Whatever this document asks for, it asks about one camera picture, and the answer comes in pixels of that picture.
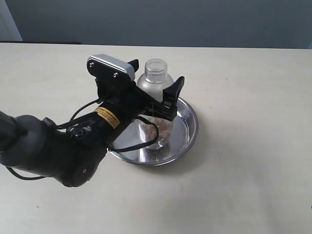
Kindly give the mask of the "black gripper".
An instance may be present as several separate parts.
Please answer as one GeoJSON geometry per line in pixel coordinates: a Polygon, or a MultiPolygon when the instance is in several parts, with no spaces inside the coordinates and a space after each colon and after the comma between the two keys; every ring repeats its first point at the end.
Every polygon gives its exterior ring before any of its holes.
{"type": "MultiPolygon", "coordinates": [[[[139,60],[129,61],[129,72],[136,73],[139,60]]],[[[98,113],[103,119],[99,124],[104,141],[112,143],[139,115],[173,121],[177,115],[177,100],[184,86],[185,77],[179,77],[163,90],[163,101],[159,102],[140,89],[134,81],[124,82],[116,78],[96,78],[97,94],[103,98],[98,113]]]]}

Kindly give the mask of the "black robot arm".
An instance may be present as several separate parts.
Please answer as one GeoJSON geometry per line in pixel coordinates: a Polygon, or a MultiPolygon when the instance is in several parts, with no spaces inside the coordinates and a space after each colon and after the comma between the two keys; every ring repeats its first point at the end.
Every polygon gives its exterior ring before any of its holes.
{"type": "Polygon", "coordinates": [[[95,77],[98,107],[81,117],[57,125],[31,115],[0,115],[0,162],[14,176],[33,173],[34,180],[51,177],[66,187],[79,187],[95,174],[113,142],[134,121],[147,117],[173,121],[185,78],[179,77],[157,101],[135,82],[137,59],[124,62],[98,54],[86,62],[95,77]]]}

